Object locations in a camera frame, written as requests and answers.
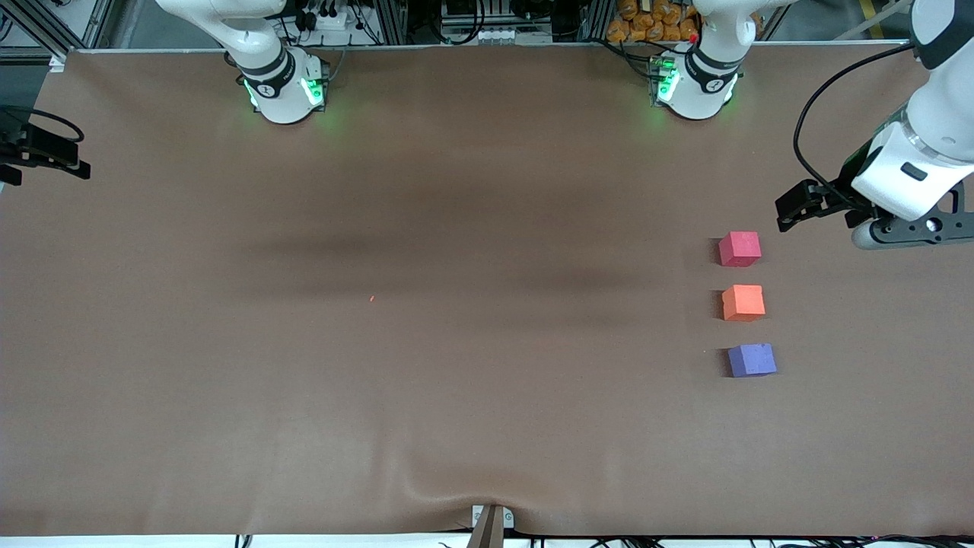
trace red cube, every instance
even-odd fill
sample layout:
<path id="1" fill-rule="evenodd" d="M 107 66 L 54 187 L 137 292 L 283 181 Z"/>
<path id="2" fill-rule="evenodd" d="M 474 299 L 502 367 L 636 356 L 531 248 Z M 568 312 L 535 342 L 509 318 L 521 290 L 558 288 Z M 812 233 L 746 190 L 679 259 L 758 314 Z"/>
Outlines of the red cube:
<path id="1" fill-rule="evenodd" d="M 757 232 L 729 232 L 718 247 L 724 266 L 751 266 L 761 258 Z"/>

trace orange cube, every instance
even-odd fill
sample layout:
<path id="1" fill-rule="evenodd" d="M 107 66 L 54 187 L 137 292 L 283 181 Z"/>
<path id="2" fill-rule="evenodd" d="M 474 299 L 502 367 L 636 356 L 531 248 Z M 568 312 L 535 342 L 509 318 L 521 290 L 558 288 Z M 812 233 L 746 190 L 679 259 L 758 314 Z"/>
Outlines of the orange cube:
<path id="1" fill-rule="evenodd" d="M 724 319 L 728 322 L 753 322 L 765 315 L 761 286 L 730 286 L 723 299 Z"/>

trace foam block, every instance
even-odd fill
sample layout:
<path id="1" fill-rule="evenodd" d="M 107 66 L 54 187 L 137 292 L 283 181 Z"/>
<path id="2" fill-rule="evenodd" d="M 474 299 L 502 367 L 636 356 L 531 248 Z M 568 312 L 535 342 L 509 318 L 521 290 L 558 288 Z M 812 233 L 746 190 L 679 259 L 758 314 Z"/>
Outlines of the foam block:
<path id="1" fill-rule="evenodd" d="M 730 373 L 735 377 L 764 376 L 778 371 L 771 345 L 741 344 L 728 351 Z"/>
<path id="2" fill-rule="evenodd" d="M 724 266 L 751 266 L 761 258 L 757 232 L 729 232 L 717 247 Z"/>
<path id="3" fill-rule="evenodd" d="M 761 286 L 730 286 L 722 299 L 724 319 L 728 322 L 753 322 L 765 316 L 765 297 Z"/>

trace green led light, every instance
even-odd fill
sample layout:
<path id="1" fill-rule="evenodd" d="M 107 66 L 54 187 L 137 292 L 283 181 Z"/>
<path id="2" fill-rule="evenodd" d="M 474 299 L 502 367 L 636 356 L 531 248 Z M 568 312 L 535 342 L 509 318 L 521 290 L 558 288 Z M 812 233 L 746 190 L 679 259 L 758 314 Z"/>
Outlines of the green led light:
<path id="1" fill-rule="evenodd" d="M 670 100 L 673 98 L 673 91 L 676 90 L 676 85 L 680 82 L 680 73 L 674 69 L 670 72 L 669 76 L 663 80 L 662 84 L 659 85 L 659 100 Z"/>
<path id="2" fill-rule="evenodd" d="M 321 84 L 312 80 L 308 81 L 304 78 L 301 79 L 301 87 L 304 88 L 305 95 L 308 96 L 308 101 L 311 104 L 317 105 L 321 104 Z"/>
<path id="3" fill-rule="evenodd" d="M 257 108 L 257 98 L 253 95 L 253 89 L 250 88 L 250 83 L 243 80 L 243 86 L 246 88 L 246 92 L 250 96 L 250 104 L 252 104 L 254 108 Z"/>
<path id="4" fill-rule="evenodd" d="M 724 102 L 731 100 L 733 97 L 733 85 L 737 83 L 737 76 L 734 76 L 730 83 L 728 84 L 728 94 L 724 96 Z"/>

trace table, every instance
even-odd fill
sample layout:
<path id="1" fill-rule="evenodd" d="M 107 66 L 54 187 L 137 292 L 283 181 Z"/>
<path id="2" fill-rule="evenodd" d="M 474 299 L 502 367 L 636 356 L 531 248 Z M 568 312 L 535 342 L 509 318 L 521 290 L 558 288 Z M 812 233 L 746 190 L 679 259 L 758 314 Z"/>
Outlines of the table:
<path id="1" fill-rule="evenodd" d="M 502 503 L 545 534 L 971 533 L 974 248 L 786 235 L 795 118 L 882 46 L 755 48 L 649 106 L 600 48 L 351 52 L 327 111 L 219 55 L 74 54 L 39 107 L 91 181 L 0 199 L 0 533 L 392 532 Z M 843 79 L 835 173 L 925 78 Z M 765 257 L 715 261 L 729 230 Z M 768 316 L 718 319 L 761 284 Z M 727 377 L 727 348 L 780 373 Z"/>

